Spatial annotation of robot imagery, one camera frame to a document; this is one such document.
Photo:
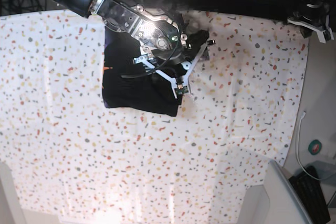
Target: speckled fabric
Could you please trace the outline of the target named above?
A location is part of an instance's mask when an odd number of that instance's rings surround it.
[[[236,222],[269,159],[286,158],[308,40],[268,20],[190,18],[217,45],[171,118],[104,107],[113,66],[99,17],[1,17],[0,159],[23,208],[92,223]]]

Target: screw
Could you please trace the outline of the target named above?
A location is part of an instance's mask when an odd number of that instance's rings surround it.
[[[160,48],[164,48],[165,46],[167,46],[166,40],[164,38],[159,38],[157,40],[157,44]]]
[[[145,10],[145,8],[142,5],[137,5],[136,9],[138,10],[138,12],[143,12]]]

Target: black cloth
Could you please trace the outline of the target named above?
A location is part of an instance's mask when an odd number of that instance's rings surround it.
[[[176,116],[182,97],[176,99],[171,85],[158,74],[124,79],[122,74],[144,71],[142,64],[133,64],[140,56],[140,44],[129,34],[106,33],[102,95],[106,108],[134,108],[158,114]]]

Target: metal bracket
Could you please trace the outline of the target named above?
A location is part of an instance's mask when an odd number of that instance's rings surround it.
[[[195,59],[191,62],[191,65],[187,73],[184,76],[180,77],[180,80],[176,80],[175,78],[170,77],[168,74],[164,73],[161,70],[156,71],[157,74],[159,74],[161,77],[163,77],[164,79],[166,79],[167,81],[171,83],[171,87],[172,87],[172,90],[173,90],[173,93],[176,99],[177,99],[178,94],[185,94],[191,91],[190,84],[189,84],[189,77],[191,73],[193,72],[194,68],[196,67],[196,64],[201,59],[201,57],[204,54],[208,54],[207,47],[208,47],[207,42],[201,45],[201,48],[198,51]],[[151,68],[151,69],[155,68],[154,65],[152,65],[150,62],[148,62],[145,59],[143,59],[141,62],[145,64],[148,68]]]
[[[141,55],[137,58],[133,59],[134,64],[139,64],[139,63],[143,63],[144,60],[152,60],[154,59],[152,56],[149,55]]]
[[[332,29],[329,27],[329,15],[326,17],[325,29],[323,27],[316,27],[307,22],[292,20],[290,18],[288,19],[288,23],[296,26],[303,26],[313,31],[316,31],[317,36],[322,43],[326,43],[329,40],[334,40],[334,34],[332,33]]]

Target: white cable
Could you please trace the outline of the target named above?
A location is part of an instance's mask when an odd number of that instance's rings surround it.
[[[300,130],[301,130],[301,123],[303,118],[305,118],[306,116],[306,112],[304,111],[300,117],[300,122],[299,122],[299,127],[298,127],[298,134],[297,134],[297,138],[296,138],[296,145],[295,145],[295,157],[297,162],[299,163],[299,165],[301,166],[302,170],[311,178],[316,179],[318,181],[322,181],[322,180],[326,180],[331,178],[332,176],[336,175],[336,173],[333,173],[331,175],[329,175],[326,178],[316,178],[315,176],[311,175],[309,172],[307,172],[307,170],[304,168],[304,166],[302,165],[301,161],[300,161],[300,154],[299,154],[299,146],[300,146]]]

